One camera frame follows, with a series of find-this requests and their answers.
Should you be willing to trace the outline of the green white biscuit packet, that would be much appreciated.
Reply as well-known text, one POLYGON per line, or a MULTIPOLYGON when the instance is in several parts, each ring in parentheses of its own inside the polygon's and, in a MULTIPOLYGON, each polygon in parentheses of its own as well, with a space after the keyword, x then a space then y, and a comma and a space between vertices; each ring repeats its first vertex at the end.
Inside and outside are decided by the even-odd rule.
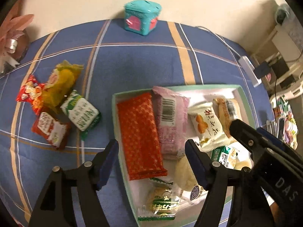
POLYGON ((81 140, 85 140, 88 132, 101 120, 101 113, 76 90, 60 106, 63 113, 80 130, 81 140))

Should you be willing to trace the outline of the red cartoon snack packet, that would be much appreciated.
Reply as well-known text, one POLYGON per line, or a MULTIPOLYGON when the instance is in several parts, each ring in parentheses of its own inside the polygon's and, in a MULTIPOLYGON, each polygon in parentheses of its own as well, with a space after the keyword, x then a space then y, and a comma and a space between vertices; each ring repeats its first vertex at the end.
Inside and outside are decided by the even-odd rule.
POLYGON ((30 75, 21 86, 16 101, 30 103, 35 115, 39 115, 43 107, 42 94, 44 86, 45 84, 40 83, 34 75, 30 75))

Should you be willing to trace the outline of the yellow bread packet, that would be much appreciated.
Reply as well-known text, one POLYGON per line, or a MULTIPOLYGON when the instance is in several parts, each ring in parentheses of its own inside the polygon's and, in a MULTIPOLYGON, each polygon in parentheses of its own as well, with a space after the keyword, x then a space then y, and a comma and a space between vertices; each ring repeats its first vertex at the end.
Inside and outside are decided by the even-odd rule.
POLYGON ((53 69, 42 92, 43 105, 49 108, 59 106, 74 87, 84 69, 83 65, 63 60, 53 69))

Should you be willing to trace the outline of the pink barcode snack packet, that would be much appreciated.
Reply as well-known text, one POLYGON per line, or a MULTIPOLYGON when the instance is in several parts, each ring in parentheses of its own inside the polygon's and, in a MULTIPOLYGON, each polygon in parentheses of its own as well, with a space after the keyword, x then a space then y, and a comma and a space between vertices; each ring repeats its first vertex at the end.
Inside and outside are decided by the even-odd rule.
POLYGON ((179 159, 184 156, 187 112, 190 98, 168 88, 154 86, 155 119, 165 159, 179 159))

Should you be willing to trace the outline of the small green cookie packet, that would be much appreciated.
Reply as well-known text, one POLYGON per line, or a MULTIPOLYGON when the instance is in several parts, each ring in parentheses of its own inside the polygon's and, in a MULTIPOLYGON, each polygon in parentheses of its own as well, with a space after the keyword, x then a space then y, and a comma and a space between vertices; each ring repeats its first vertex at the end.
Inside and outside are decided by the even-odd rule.
POLYGON ((173 181, 150 178, 146 202, 137 208, 139 221, 171 221, 176 217, 183 190, 173 181))

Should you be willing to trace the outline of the white shelf unit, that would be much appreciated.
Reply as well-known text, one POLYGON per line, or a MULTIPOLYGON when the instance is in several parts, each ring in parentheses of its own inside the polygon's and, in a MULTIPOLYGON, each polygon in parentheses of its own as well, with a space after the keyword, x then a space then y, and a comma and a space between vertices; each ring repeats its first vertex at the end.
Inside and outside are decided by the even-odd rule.
POLYGON ((270 102, 302 95, 302 49, 281 26, 276 25, 266 39, 251 54, 254 66, 268 63, 269 73, 261 78, 270 102))

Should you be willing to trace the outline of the teal toy house box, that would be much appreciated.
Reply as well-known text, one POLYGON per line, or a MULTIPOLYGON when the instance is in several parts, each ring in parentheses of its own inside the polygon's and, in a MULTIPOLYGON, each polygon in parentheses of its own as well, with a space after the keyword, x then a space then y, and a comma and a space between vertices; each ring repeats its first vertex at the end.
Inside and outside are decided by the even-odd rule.
POLYGON ((160 4, 147 0, 134 0, 124 5, 124 29, 148 35, 157 25, 162 10, 160 4))

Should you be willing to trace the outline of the clear white cake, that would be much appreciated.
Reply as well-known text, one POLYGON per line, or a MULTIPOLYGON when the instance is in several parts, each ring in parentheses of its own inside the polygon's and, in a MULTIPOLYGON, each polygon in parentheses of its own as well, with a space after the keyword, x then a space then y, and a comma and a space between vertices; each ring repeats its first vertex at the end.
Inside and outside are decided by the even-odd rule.
POLYGON ((186 156, 176 163, 174 183, 181 189, 181 197, 190 203, 198 204, 205 194, 205 189, 198 184, 186 156))

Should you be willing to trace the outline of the red patterned snack packet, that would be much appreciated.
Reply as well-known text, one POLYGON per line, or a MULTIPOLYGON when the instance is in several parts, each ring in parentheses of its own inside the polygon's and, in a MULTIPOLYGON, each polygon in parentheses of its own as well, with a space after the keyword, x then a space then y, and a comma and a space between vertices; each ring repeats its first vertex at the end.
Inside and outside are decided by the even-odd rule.
POLYGON ((130 180, 167 176, 148 92, 117 104, 121 138, 130 180))

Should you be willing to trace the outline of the white power strip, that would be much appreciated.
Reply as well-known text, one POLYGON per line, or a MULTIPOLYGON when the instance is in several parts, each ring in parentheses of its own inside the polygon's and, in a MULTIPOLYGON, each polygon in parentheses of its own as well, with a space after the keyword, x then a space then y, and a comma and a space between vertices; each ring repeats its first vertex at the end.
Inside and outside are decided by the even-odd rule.
POLYGON ((248 75, 248 77, 250 78, 252 84, 254 87, 259 86, 262 81, 261 79, 258 79, 257 76, 254 73, 254 66, 251 63, 251 61, 249 60, 249 58, 247 56, 241 56, 238 60, 238 62, 240 63, 240 65, 242 66, 242 68, 245 70, 246 74, 248 75))

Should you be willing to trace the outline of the green cracker packet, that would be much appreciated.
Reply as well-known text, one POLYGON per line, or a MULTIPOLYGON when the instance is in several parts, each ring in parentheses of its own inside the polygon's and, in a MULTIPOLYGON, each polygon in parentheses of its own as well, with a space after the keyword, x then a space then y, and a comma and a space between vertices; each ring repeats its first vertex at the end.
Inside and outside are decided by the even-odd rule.
POLYGON ((233 147, 222 146, 212 150, 211 160, 221 163, 228 169, 234 169, 236 165, 237 151, 233 147))

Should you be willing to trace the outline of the beige wafer packet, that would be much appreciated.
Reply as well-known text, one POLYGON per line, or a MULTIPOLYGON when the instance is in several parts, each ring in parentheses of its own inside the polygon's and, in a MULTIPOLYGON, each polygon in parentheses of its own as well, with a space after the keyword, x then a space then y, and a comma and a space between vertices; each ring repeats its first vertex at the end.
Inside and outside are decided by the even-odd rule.
POLYGON ((235 119, 242 120, 238 101, 236 99, 226 99, 221 97, 215 98, 214 101, 218 106, 219 120, 223 131, 230 140, 230 143, 233 143, 236 140, 230 134, 231 122, 235 119))

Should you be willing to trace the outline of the black power adapter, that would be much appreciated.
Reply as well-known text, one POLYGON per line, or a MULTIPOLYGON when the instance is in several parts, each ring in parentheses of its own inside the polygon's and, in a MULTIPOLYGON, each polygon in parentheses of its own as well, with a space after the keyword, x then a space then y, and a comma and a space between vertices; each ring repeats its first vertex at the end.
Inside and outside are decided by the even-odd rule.
POLYGON ((271 71, 271 67, 267 61, 263 61, 259 66, 257 66, 253 72, 257 79, 261 79, 262 77, 269 74, 271 71))

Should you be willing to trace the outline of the red white milk packet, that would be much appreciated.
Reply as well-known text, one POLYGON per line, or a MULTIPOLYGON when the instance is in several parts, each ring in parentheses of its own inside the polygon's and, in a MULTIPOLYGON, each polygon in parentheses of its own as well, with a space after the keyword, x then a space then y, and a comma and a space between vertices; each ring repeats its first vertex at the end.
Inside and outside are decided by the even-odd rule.
POLYGON ((31 131, 43 137, 56 150, 63 150, 68 142, 71 124, 60 121, 52 111, 42 109, 31 131))

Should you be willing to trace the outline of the cream persimmon snack packet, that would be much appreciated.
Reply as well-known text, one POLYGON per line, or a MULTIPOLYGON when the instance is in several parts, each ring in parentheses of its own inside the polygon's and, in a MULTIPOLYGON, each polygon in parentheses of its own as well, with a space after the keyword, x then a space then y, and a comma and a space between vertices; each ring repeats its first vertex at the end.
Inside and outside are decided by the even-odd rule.
POLYGON ((200 151, 209 152, 229 144, 211 101, 191 106, 188 115, 199 138, 200 151))

